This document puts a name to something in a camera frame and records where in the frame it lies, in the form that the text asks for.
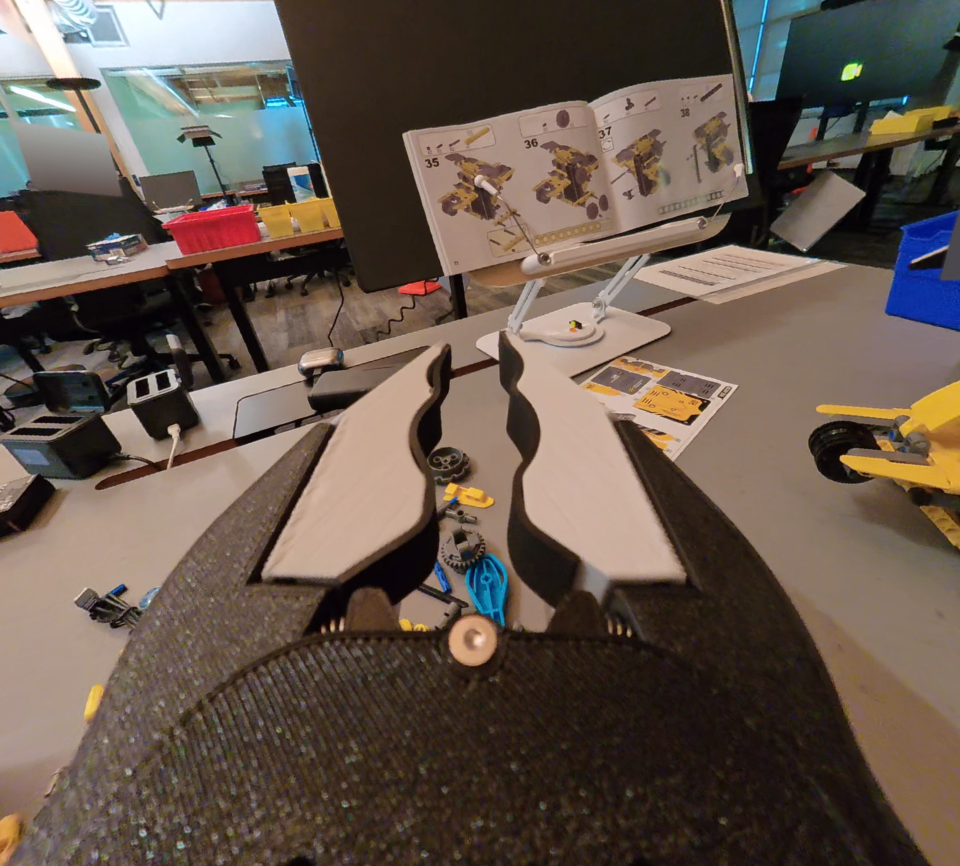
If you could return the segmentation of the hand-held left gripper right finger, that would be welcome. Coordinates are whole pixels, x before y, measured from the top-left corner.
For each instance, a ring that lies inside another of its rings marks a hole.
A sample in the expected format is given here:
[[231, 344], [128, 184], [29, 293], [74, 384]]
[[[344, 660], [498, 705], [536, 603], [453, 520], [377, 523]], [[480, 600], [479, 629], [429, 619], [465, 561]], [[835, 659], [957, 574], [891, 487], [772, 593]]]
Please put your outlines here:
[[580, 591], [603, 604], [613, 588], [687, 582], [642, 478], [606, 408], [501, 332], [507, 432], [521, 462], [508, 521], [512, 567], [557, 608]]

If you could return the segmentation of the pile of small toy parts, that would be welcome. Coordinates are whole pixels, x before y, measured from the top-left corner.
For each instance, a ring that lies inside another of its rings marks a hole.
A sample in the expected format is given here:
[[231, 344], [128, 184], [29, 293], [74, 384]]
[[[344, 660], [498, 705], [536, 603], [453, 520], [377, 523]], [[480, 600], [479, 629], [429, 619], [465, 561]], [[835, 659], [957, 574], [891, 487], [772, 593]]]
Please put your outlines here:
[[[433, 450], [427, 459], [434, 482], [444, 488], [438, 506], [438, 517], [454, 527], [441, 537], [438, 560], [434, 564], [437, 585], [422, 584], [418, 590], [446, 604], [448, 612], [441, 621], [447, 625], [465, 613], [468, 607], [498, 625], [505, 625], [509, 596], [509, 574], [504, 562], [487, 547], [479, 531], [477, 512], [495, 504], [495, 499], [481, 488], [464, 482], [473, 473], [473, 463], [466, 452], [453, 446]], [[148, 590], [135, 602], [126, 595], [126, 584], [117, 584], [106, 592], [84, 589], [74, 604], [90, 620], [113, 629], [131, 628], [151, 605], [159, 588]]]

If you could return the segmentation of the yellow toy vehicle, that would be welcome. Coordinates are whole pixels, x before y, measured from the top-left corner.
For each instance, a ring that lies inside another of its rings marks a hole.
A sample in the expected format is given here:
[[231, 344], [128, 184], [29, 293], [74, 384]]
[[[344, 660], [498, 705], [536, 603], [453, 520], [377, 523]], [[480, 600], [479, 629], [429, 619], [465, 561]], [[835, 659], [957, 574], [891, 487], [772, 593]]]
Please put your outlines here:
[[808, 438], [817, 471], [839, 484], [889, 479], [959, 547], [959, 382], [910, 407], [820, 405], [842, 414]]

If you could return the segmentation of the black power bank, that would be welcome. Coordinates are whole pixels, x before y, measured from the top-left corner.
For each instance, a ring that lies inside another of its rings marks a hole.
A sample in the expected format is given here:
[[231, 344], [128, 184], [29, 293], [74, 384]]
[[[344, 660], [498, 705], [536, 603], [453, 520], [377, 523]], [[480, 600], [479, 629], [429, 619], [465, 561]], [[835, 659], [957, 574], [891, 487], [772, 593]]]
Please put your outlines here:
[[367, 368], [326, 371], [310, 388], [307, 401], [318, 414], [345, 409], [376, 389], [387, 377], [382, 370]]

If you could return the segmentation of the yellow and black sticker sheet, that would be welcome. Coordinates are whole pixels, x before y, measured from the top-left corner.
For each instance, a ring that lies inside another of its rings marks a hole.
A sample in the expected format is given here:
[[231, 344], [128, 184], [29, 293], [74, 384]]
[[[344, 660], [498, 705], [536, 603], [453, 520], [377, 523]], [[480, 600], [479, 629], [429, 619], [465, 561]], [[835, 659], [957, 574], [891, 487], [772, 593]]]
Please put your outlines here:
[[670, 460], [689, 446], [738, 390], [734, 383], [621, 356], [581, 384], [613, 419], [638, 426]]

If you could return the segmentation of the small black battery charger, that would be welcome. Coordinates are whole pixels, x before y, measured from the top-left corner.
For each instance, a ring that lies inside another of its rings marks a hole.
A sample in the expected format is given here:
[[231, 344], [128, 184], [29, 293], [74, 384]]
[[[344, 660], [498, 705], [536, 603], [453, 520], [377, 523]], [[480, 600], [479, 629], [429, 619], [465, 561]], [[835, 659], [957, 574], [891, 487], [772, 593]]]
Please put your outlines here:
[[169, 437], [169, 428], [181, 431], [200, 423], [199, 413], [175, 368], [164, 368], [131, 380], [126, 402], [152, 440]]

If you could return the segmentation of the long office table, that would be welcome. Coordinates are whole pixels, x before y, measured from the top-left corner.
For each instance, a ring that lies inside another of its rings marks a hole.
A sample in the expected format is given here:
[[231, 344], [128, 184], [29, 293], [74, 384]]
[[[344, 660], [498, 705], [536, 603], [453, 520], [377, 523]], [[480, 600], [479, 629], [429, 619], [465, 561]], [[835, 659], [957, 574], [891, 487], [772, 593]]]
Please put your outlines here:
[[342, 230], [338, 228], [190, 254], [166, 254], [169, 272], [212, 265], [234, 325], [258, 373], [268, 372], [271, 367], [237, 289], [270, 280], [320, 275], [328, 269], [345, 267], [350, 261]]
[[178, 320], [186, 329], [195, 352], [211, 380], [219, 384], [228, 375], [221, 355], [179, 284], [179, 273], [194, 266], [192, 256], [181, 255], [170, 241], [153, 245], [118, 265], [93, 262], [88, 256], [23, 265], [2, 271], [1, 306], [3, 308], [89, 293], [146, 281], [162, 280], [171, 293]]

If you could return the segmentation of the large black battery charger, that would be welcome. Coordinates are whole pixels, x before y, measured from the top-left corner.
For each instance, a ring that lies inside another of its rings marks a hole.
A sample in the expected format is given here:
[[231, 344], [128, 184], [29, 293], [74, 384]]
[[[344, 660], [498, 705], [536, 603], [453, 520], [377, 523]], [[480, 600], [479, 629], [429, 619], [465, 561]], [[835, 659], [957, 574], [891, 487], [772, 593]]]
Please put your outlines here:
[[32, 384], [46, 412], [12, 428], [1, 439], [28, 474], [85, 479], [121, 453], [121, 442], [103, 420], [112, 401], [97, 373], [38, 371]]

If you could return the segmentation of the toy instruction booklet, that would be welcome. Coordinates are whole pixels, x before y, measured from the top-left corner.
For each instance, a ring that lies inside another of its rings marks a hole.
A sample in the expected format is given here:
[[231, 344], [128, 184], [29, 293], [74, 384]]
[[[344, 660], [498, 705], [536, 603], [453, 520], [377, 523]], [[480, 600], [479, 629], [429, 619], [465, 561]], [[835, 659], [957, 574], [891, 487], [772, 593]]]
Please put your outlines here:
[[655, 80], [590, 103], [405, 132], [443, 272], [551, 255], [746, 198], [741, 85], [732, 73]]

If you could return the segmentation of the small printed box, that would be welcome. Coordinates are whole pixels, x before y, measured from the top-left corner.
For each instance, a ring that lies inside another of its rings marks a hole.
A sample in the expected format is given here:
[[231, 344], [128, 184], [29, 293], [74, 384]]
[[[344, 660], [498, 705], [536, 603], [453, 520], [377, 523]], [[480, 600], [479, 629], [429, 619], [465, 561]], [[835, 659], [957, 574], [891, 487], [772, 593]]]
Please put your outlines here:
[[92, 260], [98, 263], [118, 264], [126, 262], [149, 248], [141, 233], [120, 234], [117, 232], [86, 245]]

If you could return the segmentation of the black tripod stand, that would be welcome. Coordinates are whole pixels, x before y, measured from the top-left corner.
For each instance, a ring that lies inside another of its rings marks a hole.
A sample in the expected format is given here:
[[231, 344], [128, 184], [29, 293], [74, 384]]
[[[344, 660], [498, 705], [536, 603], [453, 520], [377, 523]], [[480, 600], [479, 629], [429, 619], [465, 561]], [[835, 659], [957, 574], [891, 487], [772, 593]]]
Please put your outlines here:
[[221, 134], [208, 125], [193, 125], [182, 127], [176, 141], [178, 143], [189, 142], [193, 148], [201, 149], [205, 153], [222, 198], [226, 200], [228, 198], [227, 187], [211, 153], [211, 149], [216, 146], [219, 139], [221, 139]]

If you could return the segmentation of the orange desk panel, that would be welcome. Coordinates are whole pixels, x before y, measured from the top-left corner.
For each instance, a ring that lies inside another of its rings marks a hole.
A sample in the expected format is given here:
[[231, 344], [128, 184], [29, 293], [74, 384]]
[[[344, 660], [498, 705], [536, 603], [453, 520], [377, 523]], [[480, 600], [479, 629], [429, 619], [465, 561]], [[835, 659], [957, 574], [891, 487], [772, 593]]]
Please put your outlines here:
[[3, 261], [36, 258], [39, 254], [39, 241], [30, 227], [25, 224], [17, 212], [3, 210], [1, 221], [1, 259]]

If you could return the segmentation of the black divider panel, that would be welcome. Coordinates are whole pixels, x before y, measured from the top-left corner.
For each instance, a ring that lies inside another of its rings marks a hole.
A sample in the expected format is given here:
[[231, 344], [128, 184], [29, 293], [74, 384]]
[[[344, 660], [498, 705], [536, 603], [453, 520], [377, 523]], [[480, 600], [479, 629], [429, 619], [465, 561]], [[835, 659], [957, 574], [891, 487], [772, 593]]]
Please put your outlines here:
[[273, 0], [359, 287], [441, 265], [402, 142], [643, 81], [746, 87], [731, 0]]

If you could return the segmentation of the black floor lamp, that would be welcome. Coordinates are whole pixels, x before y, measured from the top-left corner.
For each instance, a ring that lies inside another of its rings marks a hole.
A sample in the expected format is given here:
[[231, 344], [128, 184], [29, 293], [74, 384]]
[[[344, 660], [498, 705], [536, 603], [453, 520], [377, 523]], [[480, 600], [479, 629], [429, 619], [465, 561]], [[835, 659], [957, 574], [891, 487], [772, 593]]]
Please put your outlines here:
[[101, 80], [88, 77], [62, 77], [46, 80], [45, 85], [53, 91], [72, 92], [76, 94], [78, 102], [88, 118], [93, 132], [98, 135], [102, 134], [102, 129], [85, 97], [86, 92], [96, 91], [102, 86]]

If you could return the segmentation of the large black monitor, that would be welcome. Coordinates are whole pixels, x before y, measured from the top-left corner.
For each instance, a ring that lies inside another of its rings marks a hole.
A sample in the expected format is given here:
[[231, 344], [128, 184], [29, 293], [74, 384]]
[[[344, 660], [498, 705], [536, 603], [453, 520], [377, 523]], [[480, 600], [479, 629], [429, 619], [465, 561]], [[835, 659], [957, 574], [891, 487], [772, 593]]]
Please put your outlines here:
[[958, 72], [959, 0], [861, 0], [792, 20], [775, 97], [808, 108], [916, 98], [940, 105]]

